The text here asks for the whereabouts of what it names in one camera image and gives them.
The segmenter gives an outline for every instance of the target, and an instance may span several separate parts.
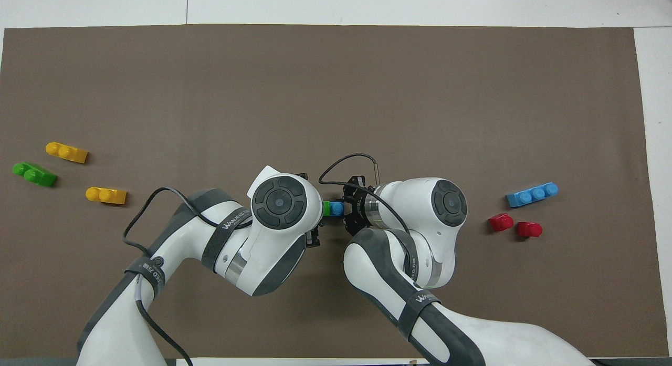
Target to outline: black cable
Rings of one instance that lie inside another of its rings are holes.
[[[196,208],[194,208],[192,203],[189,201],[189,198],[184,196],[184,194],[182,194],[182,192],[179,192],[176,189],[173,189],[173,188],[170,188],[170,187],[167,187],[167,186],[164,186],[163,188],[158,188],[149,196],[149,198],[147,198],[147,201],[144,202],[144,205],[142,206],[140,211],[137,213],[137,215],[135,215],[135,218],[133,218],[133,220],[131,220],[130,223],[128,223],[128,227],[124,230],[124,234],[122,235],[122,241],[125,244],[128,244],[130,246],[134,246],[135,248],[140,249],[142,251],[142,253],[147,257],[151,257],[151,254],[149,253],[149,250],[147,248],[144,248],[144,246],[142,246],[141,244],[138,244],[136,242],[132,242],[129,239],[127,239],[127,235],[128,235],[128,232],[130,231],[130,229],[135,225],[135,223],[138,221],[138,219],[142,216],[142,214],[147,209],[147,207],[149,207],[149,204],[152,203],[152,200],[154,199],[154,197],[156,197],[156,195],[159,194],[159,192],[162,192],[162,191],[174,192],[178,197],[180,197],[180,199],[182,199],[182,202],[184,203],[184,205],[187,206],[187,208],[189,208],[190,211],[192,211],[192,213],[194,213],[194,215],[196,215],[197,217],[199,217],[201,220],[208,223],[212,227],[217,227],[217,225],[218,225],[217,223],[209,220],[209,218],[204,217],[202,213],[198,212],[198,210],[196,210]]]
[[[317,182],[319,182],[319,183],[322,184],[322,185],[341,185],[341,186],[348,186],[348,187],[351,187],[351,188],[359,189],[359,190],[361,190],[361,191],[365,191],[367,194],[369,194],[370,196],[372,196],[372,197],[374,197],[375,199],[377,199],[380,203],[382,203],[382,205],[385,206],[388,210],[390,210],[390,212],[392,213],[392,215],[394,215],[394,217],[396,218],[396,220],[397,220],[397,221],[401,224],[401,226],[404,228],[404,231],[406,231],[407,234],[411,234],[411,232],[408,230],[408,227],[406,226],[406,223],[405,223],[404,220],[401,218],[401,216],[399,216],[399,214],[396,213],[396,211],[395,211],[391,206],[389,206],[389,204],[388,204],[387,202],[385,202],[385,201],[383,200],[383,198],[380,198],[379,196],[377,196],[376,193],[370,191],[369,189],[367,189],[367,188],[365,188],[365,187],[363,187],[363,186],[355,185],[355,184],[351,184],[350,182],[341,182],[341,181],[323,181],[323,180],[322,180],[322,179],[324,178],[324,176],[325,176],[327,173],[329,173],[334,167],[336,167],[336,165],[338,165],[339,163],[341,163],[341,162],[343,162],[344,160],[347,160],[347,159],[349,159],[349,158],[354,158],[355,156],[362,156],[362,157],[364,157],[364,158],[368,158],[369,160],[371,160],[372,163],[374,163],[374,172],[375,172],[375,174],[376,174],[376,184],[379,184],[380,182],[379,182],[379,177],[377,177],[377,163],[376,163],[376,160],[375,160],[374,158],[372,158],[371,155],[367,155],[366,153],[352,153],[352,154],[350,154],[350,155],[343,156],[342,158],[336,160],[336,162],[334,162],[330,167],[327,168],[327,170],[325,170],[325,171],[320,175],[319,179],[317,179]]]
[[[184,349],[182,349],[182,347],[180,347],[180,345],[178,345],[177,342],[175,342],[175,340],[173,340],[173,338],[168,336],[168,334],[166,332],[164,332],[163,329],[161,329],[161,327],[156,323],[156,321],[154,321],[149,316],[149,313],[147,313],[147,310],[144,309],[144,305],[142,304],[141,288],[142,288],[141,275],[138,274],[138,277],[136,279],[136,288],[135,288],[135,305],[137,306],[138,311],[140,312],[144,321],[147,321],[149,326],[151,326],[153,328],[153,330],[155,330],[156,333],[159,334],[159,336],[163,337],[163,339],[166,340],[166,342],[168,342],[172,347],[174,347],[175,350],[184,358],[184,360],[187,361],[187,364],[189,366],[194,366],[194,364],[192,363],[192,359],[189,358],[189,354],[187,354],[187,352],[185,352]]]

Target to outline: white robotic arm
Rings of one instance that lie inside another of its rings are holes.
[[[413,179],[375,188],[408,233],[376,198],[347,191],[353,209],[346,226],[356,234],[345,250],[346,277],[431,364],[592,366],[543,328],[460,315],[425,290],[446,284],[454,270],[456,236],[467,214],[455,184]],[[367,225],[376,228],[358,228]]]
[[[196,212],[180,205],[149,254],[128,267],[87,323],[77,343],[77,366],[165,366],[136,299],[149,308],[187,258],[200,260],[246,294],[277,289],[305,251],[304,234],[321,219],[322,199],[309,182],[271,167],[262,170],[248,196],[250,208],[219,189],[192,194],[188,201]]]

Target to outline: green toy block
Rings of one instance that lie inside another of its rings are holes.
[[[33,163],[18,163],[12,167],[12,172],[40,186],[52,186],[56,180],[55,174]]]

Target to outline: round control pad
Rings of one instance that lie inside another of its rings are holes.
[[[460,188],[448,180],[440,180],[432,190],[432,208],[436,217],[450,227],[457,227],[466,218],[466,199]]]
[[[286,229],[306,212],[306,190],[292,177],[283,175],[264,181],[252,196],[252,212],[264,227]]]

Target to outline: toy block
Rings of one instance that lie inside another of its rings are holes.
[[[322,216],[323,217],[342,217],[345,207],[343,202],[329,202],[324,201],[322,203]]]
[[[86,155],[89,154],[89,151],[57,143],[55,141],[47,144],[44,149],[46,150],[46,153],[49,153],[52,156],[57,156],[58,158],[76,163],[84,163]]]
[[[518,223],[518,235],[524,237],[539,237],[544,229],[539,223],[520,222]]]
[[[86,198],[89,201],[114,203],[115,205],[123,205],[125,203],[126,191],[117,189],[104,189],[97,187],[90,187],[86,190]]]
[[[557,195],[557,193],[558,185],[553,182],[548,182],[548,184],[535,186],[513,194],[507,194],[506,197],[509,200],[509,206],[515,208],[546,199],[549,196]]]
[[[496,230],[497,232],[513,227],[513,218],[504,213],[497,214],[494,217],[489,218],[488,222],[490,222],[490,225],[492,225],[492,229]]]
[[[16,175],[23,175],[26,181],[31,181],[40,186],[53,186],[56,175],[33,163],[18,163],[12,167]]]

